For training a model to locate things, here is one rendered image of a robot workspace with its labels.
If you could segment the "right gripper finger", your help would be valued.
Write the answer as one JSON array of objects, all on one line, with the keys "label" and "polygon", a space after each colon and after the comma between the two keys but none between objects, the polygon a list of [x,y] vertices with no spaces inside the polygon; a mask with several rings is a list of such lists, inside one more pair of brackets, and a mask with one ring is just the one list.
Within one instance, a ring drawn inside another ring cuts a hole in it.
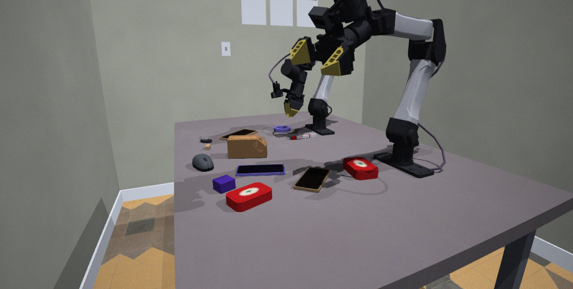
[{"label": "right gripper finger", "polygon": [[[289,104],[289,101],[288,101]],[[295,116],[295,114],[297,114],[298,110],[295,110],[293,108],[290,108],[290,104],[289,104],[289,116]]]},{"label": "right gripper finger", "polygon": [[284,107],[285,107],[285,114],[286,114],[286,116],[290,117],[290,116],[289,116],[289,104],[288,104],[288,103],[284,103]]}]

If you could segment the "blue-purple ring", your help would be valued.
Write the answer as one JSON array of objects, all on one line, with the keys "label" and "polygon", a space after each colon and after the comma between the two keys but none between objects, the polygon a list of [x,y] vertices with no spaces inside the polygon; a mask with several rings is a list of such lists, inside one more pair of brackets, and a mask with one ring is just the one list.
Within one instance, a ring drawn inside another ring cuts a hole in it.
[{"label": "blue-purple ring", "polygon": [[275,126],[274,127],[275,132],[289,132],[290,130],[291,130],[291,127],[289,127],[289,126]]}]

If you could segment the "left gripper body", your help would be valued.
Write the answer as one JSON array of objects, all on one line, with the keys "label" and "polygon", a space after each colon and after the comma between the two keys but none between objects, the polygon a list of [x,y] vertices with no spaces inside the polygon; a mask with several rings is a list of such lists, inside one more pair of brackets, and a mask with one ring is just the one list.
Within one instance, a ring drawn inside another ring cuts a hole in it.
[{"label": "left gripper body", "polygon": [[[329,57],[331,57],[332,53],[334,53],[337,48],[342,46],[343,52],[336,61],[339,61],[340,64],[341,76],[349,75],[354,70],[354,52],[358,41],[355,33],[352,30],[344,28],[344,33],[345,36],[339,35],[338,37],[335,35],[329,36],[328,34],[319,34],[316,36],[319,41],[315,43],[315,46],[312,43],[311,38],[304,36],[303,38],[299,38],[295,45],[299,41],[306,39],[310,62],[322,61],[324,63],[329,59]],[[292,49],[295,47],[295,45],[292,47]]]}]

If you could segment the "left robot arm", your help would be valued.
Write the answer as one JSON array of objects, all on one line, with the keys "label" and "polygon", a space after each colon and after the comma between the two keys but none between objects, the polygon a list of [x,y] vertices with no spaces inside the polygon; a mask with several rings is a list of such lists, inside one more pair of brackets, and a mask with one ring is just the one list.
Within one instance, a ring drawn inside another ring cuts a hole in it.
[{"label": "left robot arm", "polygon": [[[389,142],[394,143],[393,153],[375,154],[374,159],[416,178],[434,175],[433,170],[414,163],[413,151],[419,145],[418,116],[428,81],[446,54],[443,21],[415,19],[392,9],[372,11],[366,0],[343,0],[329,9],[314,6],[308,15],[315,27],[324,29],[329,36],[345,36],[344,28],[351,29],[357,37],[356,48],[371,35],[409,38],[409,78],[397,111],[389,118],[385,130]],[[342,22],[352,23],[343,28]],[[431,39],[433,27],[432,42],[425,42]]]}]

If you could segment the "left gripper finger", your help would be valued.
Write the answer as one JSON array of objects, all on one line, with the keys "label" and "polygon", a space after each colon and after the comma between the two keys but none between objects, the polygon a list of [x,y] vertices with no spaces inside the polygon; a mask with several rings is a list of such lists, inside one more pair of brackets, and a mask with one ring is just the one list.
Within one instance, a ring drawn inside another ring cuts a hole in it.
[{"label": "left gripper finger", "polygon": [[342,46],[337,48],[327,62],[321,67],[321,74],[330,76],[341,76],[339,61],[336,61],[342,54]]},{"label": "left gripper finger", "polygon": [[295,47],[291,49],[291,63],[292,65],[310,63],[306,39],[299,41]]}]

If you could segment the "purple block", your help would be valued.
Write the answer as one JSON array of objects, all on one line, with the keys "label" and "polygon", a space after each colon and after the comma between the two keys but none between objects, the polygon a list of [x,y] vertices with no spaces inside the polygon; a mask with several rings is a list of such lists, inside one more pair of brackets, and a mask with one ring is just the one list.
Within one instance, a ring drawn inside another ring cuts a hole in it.
[{"label": "purple block", "polygon": [[213,189],[221,194],[233,190],[235,189],[235,179],[228,175],[215,178],[213,179]]}]

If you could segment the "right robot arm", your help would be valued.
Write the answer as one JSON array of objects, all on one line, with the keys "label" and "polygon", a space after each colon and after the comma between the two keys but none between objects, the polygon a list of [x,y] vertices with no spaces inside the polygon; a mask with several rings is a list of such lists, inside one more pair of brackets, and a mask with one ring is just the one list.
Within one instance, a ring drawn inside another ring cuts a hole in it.
[{"label": "right robot arm", "polygon": [[[298,82],[304,85],[308,74],[306,71],[311,71],[312,67],[316,63],[317,61],[292,65],[291,59],[285,59],[284,64],[281,66],[281,74],[285,75],[293,82]],[[335,76],[321,75],[318,88],[313,95],[313,98],[310,99],[308,105],[308,111],[310,115],[313,116],[313,124],[306,124],[305,126],[322,136],[335,134],[334,131],[327,129],[327,126],[325,125],[325,119],[326,116],[328,116],[328,94],[334,77]],[[280,83],[278,84],[278,81],[275,82],[275,92],[271,93],[271,98],[283,97],[283,93],[289,93],[292,91],[289,89],[280,89]]]}]

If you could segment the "dark grey computer mouse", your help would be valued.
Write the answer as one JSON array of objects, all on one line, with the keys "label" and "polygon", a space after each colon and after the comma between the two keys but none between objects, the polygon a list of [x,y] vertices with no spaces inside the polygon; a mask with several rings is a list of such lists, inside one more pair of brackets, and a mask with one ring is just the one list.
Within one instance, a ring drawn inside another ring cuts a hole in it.
[{"label": "dark grey computer mouse", "polygon": [[192,165],[200,171],[213,170],[214,164],[212,159],[206,154],[198,154],[192,160]]}]

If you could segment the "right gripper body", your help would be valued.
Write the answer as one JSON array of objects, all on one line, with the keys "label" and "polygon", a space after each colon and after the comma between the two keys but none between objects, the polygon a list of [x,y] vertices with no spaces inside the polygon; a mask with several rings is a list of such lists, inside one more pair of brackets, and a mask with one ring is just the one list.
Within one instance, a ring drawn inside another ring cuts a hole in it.
[{"label": "right gripper body", "polygon": [[[303,102],[304,102],[304,94],[303,94],[303,90],[304,90],[304,85],[301,83],[297,83],[297,82],[292,82],[291,87],[290,87],[290,91],[289,93],[286,94],[285,98],[285,103],[290,104],[290,108],[293,108],[295,110],[300,110],[300,108],[303,106]],[[290,95],[289,95],[290,94]]]}]

